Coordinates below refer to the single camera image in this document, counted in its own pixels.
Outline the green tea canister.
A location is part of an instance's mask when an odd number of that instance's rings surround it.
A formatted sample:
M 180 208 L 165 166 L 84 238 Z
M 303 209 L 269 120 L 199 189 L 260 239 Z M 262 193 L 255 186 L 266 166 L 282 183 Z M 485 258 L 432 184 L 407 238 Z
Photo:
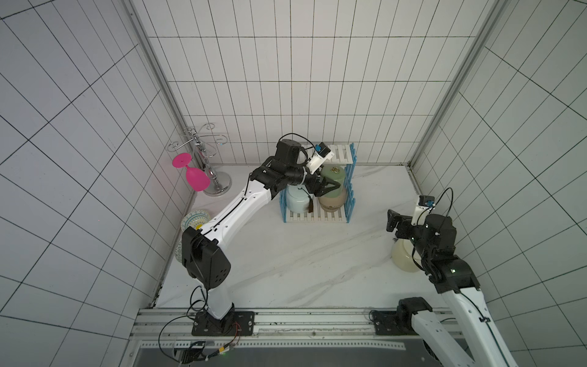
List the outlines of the green tea canister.
M 321 171 L 322 176 L 330 180 L 334 180 L 341 186 L 345 183 L 346 173 L 345 168 L 340 165 L 324 165 Z

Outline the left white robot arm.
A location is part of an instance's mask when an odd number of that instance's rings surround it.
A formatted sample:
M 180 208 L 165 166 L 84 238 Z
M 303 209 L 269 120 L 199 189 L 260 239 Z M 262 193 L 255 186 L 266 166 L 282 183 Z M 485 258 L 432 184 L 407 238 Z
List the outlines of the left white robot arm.
M 315 197 L 339 188 L 338 182 L 320 172 L 332 158 L 334 152 L 323 142 L 309 155 L 301 143 L 281 138 L 275 154 L 249 174 L 244 189 L 220 214 L 199 229 L 188 227 L 183 231 L 181 264 L 206 290 L 204 309 L 209 319 L 219 325 L 232 323 L 234 304 L 223 285 L 231 270 L 226 255 L 229 243 L 261 208 L 289 186 L 301 184 Z

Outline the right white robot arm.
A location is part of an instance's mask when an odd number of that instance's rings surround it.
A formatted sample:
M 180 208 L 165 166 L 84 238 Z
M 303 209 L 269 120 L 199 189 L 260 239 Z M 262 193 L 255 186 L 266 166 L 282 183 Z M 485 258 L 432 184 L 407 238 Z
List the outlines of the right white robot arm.
M 396 324 L 419 336 L 443 366 L 515 366 L 517 363 L 490 315 L 481 286 L 469 264 L 455 254 L 452 219 L 427 214 L 423 220 L 388 211 L 387 231 L 411 243 L 421 270 L 449 306 L 467 347 L 462 348 L 423 298 L 399 302 Z

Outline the cream tea canister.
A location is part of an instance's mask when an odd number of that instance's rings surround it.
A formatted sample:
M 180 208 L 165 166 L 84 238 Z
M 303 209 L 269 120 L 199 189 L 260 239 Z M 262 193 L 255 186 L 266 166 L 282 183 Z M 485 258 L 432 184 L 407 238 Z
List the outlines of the cream tea canister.
M 404 272 L 420 271 L 421 258 L 407 239 L 397 239 L 391 249 L 393 263 Z

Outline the brown tea canister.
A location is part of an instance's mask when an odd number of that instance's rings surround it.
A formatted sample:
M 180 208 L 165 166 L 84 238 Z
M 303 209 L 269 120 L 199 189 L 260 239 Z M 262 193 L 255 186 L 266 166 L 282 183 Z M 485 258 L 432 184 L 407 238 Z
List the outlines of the brown tea canister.
M 326 212 L 333 213 L 344 206 L 346 199 L 347 190 L 343 187 L 338 197 L 320 197 L 319 204 Z

